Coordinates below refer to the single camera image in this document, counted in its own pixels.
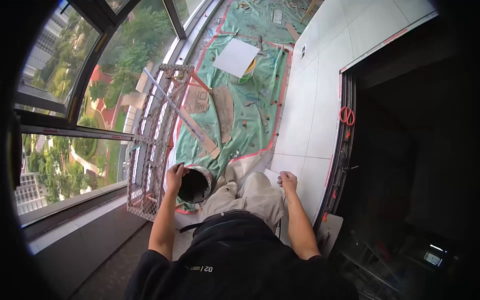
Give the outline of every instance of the paint bucket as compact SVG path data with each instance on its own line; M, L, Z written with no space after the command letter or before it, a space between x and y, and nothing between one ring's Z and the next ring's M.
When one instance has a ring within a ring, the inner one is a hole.
M212 190L212 173L207 168L192 164L190 172L182 177L179 198L188 203L205 200Z
M257 59L253 59L250 63L250 66L248 66L247 70L245 71L245 74L241 78L229 73L227 73L227 78L233 84L244 84L250 79L250 77L253 76L253 70L255 70L256 65Z

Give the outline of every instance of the glass pane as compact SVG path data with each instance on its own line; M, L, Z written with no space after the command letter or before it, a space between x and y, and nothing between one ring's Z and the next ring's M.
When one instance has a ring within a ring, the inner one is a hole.
M19 215L127 179L128 142L23 133L22 143Z
M185 25L185 22L193 15L194 11L204 0L173 0L177 7L177 12L181 23Z
M120 11L120 8L125 4L125 2L127 2L127 0L107 0L107 4L115 13Z
M65 117L73 84L99 33L67 1L50 16L30 51L15 108Z
M100 56L85 91L78 125L132 133L151 87L142 69L154 73L175 37L162 1L141 0ZM83 116L94 122L83 123Z

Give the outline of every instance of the scissors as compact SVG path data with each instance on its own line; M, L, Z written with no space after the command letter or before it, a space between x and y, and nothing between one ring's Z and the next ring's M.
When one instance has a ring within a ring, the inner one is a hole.
M348 126L353 125L355 123L355 115L353 114L353 110L346 106L342 107L339 113L340 122L346 123Z

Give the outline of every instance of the metal mesh scaffold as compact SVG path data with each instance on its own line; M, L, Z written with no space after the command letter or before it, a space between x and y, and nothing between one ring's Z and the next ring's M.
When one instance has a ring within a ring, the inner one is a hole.
M193 70L193 66L161 64L154 76L177 107ZM165 195L163 181L176 118L163 93L152 84L134 133L127 192L127 210L150 221L155 220Z

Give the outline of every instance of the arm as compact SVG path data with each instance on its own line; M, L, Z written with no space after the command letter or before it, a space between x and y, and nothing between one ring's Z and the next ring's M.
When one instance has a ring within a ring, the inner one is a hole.
M148 249L155 250L172 261L173 242L175 241L175 199L181 186L181 178L190 170L179 163L167 171L167 192L153 222Z
M283 187L288 200L288 236L293 251L299 258L305 260L320 255L312 225L297 195L297 177L290 172L282 171L278 179L278 185Z

